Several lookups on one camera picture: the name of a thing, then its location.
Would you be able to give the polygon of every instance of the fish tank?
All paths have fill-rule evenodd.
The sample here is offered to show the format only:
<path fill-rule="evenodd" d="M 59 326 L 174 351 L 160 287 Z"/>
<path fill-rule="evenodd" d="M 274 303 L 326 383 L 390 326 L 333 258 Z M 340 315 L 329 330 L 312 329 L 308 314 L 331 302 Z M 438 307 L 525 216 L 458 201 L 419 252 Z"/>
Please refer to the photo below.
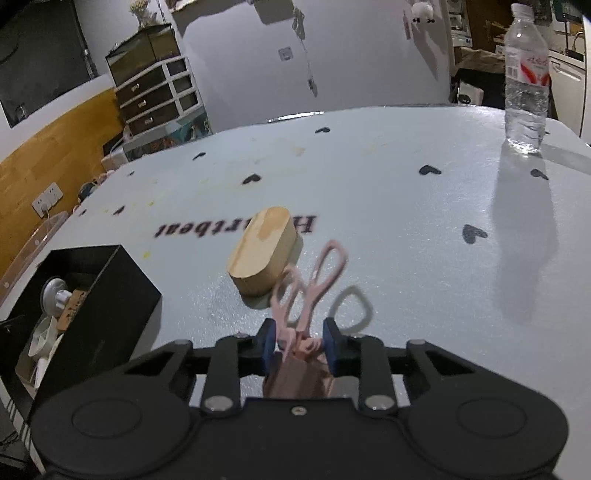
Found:
<path fill-rule="evenodd" d="M 105 59 L 118 87 L 150 65 L 179 55 L 172 25 L 161 24 L 142 28 L 111 50 Z"/>

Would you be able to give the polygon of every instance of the bottle label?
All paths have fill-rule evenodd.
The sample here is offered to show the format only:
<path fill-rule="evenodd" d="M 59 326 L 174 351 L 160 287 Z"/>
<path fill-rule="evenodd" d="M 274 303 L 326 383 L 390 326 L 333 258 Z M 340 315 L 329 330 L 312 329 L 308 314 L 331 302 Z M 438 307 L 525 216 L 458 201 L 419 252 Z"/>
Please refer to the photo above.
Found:
<path fill-rule="evenodd" d="M 505 47 L 505 76 L 528 85 L 550 83 L 548 56 L 515 47 Z"/>

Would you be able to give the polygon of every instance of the electrical outlet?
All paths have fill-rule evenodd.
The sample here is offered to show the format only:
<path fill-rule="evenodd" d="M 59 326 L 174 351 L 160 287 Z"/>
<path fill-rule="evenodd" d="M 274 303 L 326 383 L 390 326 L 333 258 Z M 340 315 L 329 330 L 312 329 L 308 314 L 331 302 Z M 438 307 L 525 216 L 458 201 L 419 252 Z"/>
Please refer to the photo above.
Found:
<path fill-rule="evenodd" d="M 56 182 L 53 182 L 51 185 L 49 185 L 44 194 L 45 199 L 51 203 L 52 207 L 55 206 L 55 204 L 59 202 L 60 199 L 64 196 L 60 188 L 57 186 Z"/>
<path fill-rule="evenodd" d="M 45 215 L 47 215 L 47 211 L 51 208 L 51 202 L 47 198 L 45 192 L 40 194 L 31 205 L 37 212 L 37 215 L 41 218 L 45 217 Z"/>
<path fill-rule="evenodd" d="M 281 61 L 291 60 L 294 57 L 291 47 L 285 47 L 279 49 L 279 58 Z"/>

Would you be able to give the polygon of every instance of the metal screw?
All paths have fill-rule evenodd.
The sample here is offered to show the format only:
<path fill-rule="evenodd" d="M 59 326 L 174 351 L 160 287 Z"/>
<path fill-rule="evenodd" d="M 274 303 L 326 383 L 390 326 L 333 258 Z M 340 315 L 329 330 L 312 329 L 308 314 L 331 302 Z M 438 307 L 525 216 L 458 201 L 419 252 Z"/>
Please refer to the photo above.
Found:
<path fill-rule="evenodd" d="M 303 417 L 308 413 L 308 410 L 306 410 L 306 407 L 293 407 L 291 413 L 296 417 Z"/>
<path fill-rule="evenodd" d="M 215 395 L 213 397 L 209 397 L 204 402 L 204 405 L 208 410 L 211 411 L 226 411 L 232 408 L 234 402 L 224 395 Z"/>
<path fill-rule="evenodd" d="M 372 395 L 365 399 L 365 404 L 372 410 L 389 410 L 396 402 L 387 395 Z"/>

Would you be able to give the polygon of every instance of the drawer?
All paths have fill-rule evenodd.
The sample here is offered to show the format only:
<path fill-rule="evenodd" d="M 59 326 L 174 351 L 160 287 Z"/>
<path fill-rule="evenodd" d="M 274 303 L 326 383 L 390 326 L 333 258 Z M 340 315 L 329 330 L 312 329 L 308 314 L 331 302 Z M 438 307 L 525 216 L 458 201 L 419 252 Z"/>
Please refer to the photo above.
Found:
<path fill-rule="evenodd" d="M 146 110 L 150 110 L 155 106 L 165 103 L 168 100 L 173 99 L 173 93 L 170 91 L 168 83 L 157 88 L 153 92 L 147 93 L 141 98 L 136 98 L 129 105 L 124 106 L 121 109 L 121 114 L 125 120 L 129 120 L 135 116 L 138 116 Z"/>
<path fill-rule="evenodd" d="M 181 104 L 181 108 L 183 109 L 183 111 L 185 111 L 189 110 L 192 106 L 197 105 L 199 103 L 199 99 L 197 98 L 197 95 L 195 95 L 194 93 L 189 93 L 188 95 L 181 98 L 179 102 Z"/>
<path fill-rule="evenodd" d="M 173 82 L 174 91 L 177 93 L 184 92 L 185 90 L 189 90 L 193 84 L 191 82 L 191 76 L 187 75 L 186 77 L 181 77 Z"/>
<path fill-rule="evenodd" d="M 178 117 L 177 106 L 174 102 L 154 110 L 129 124 L 132 135 L 140 134 L 157 125 L 165 124 Z"/>
<path fill-rule="evenodd" d="M 579 136 L 583 122 L 585 71 L 551 55 L 550 77 L 558 120 Z"/>
<path fill-rule="evenodd" d="M 146 73 L 135 82 L 131 83 L 127 87 L 122 88 L 119 90 L 117 95 L 117 101 L 120 105 L 127 102 L 128 100 L 132 99 L 133 97 L 139 95 L 142 92 L 145 92 L 147 89 L 152 88 L 154 85 L 158 85 L 166 80 L 164 76 L 164 71 L 162 67 L 158 67 L 157 69 L 152 70 L 151 72 Z"/>
<path fill-rule="evenodd" d="M 185 64 L 184 59 L 171 61 L 166 66 L 168 68 L 168 73 L 170 74 L 171 77 L 174 75 L 178 75 L 181 72 L 187 71 L 187 64 Z"/>

